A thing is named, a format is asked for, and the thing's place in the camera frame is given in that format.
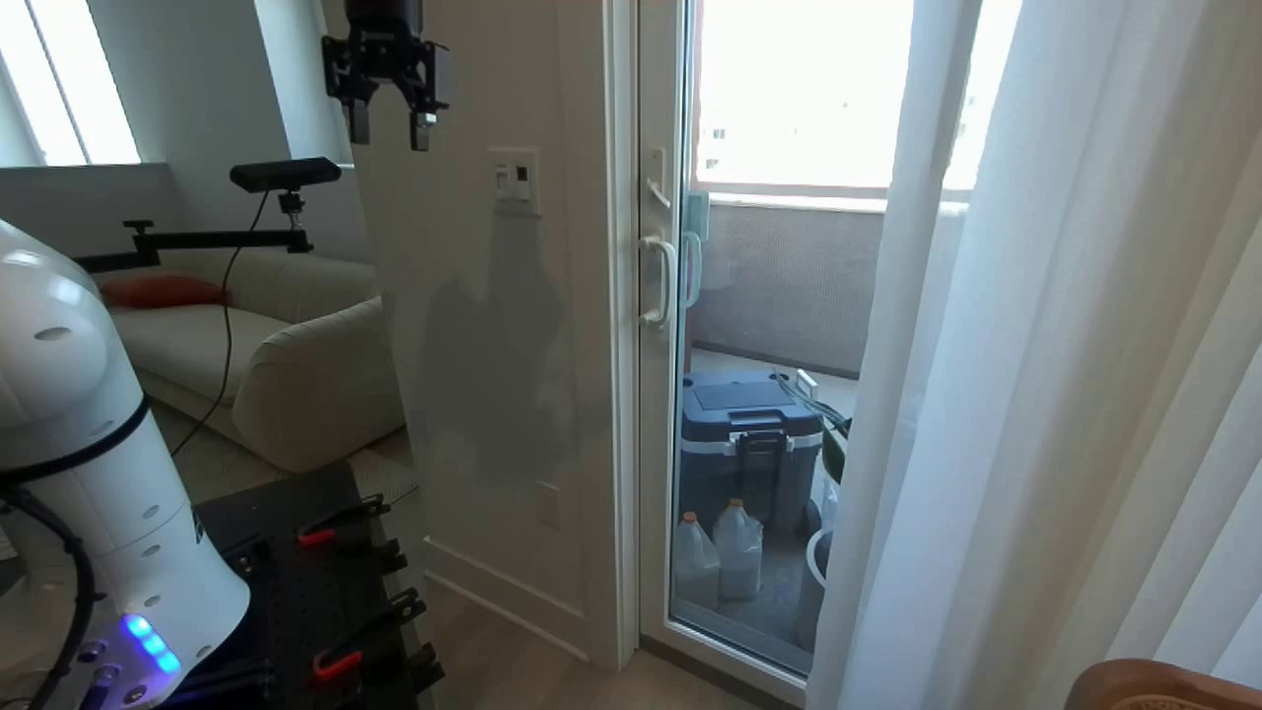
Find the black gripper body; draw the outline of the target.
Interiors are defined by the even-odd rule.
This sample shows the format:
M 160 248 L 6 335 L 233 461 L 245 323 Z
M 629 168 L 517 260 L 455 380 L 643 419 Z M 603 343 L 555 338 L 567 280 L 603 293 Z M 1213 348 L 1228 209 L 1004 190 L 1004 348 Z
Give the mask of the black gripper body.
M 342 106 L 369 106 L 394 81 L 409 110 L 437 115 L 437 43 L 421 36 L 421 0 L 342 0 L 349 36 L 329 36 L 324 86 Z

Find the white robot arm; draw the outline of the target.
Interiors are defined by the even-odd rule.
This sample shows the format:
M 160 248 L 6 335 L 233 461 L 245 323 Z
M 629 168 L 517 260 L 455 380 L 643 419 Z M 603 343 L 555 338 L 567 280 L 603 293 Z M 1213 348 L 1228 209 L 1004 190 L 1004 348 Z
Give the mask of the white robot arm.
M 192 506 L 85 264 L 0 239 L 0 499 L 28 572 L 28 710 L 407 710 L 421 594 L 349 474 Z

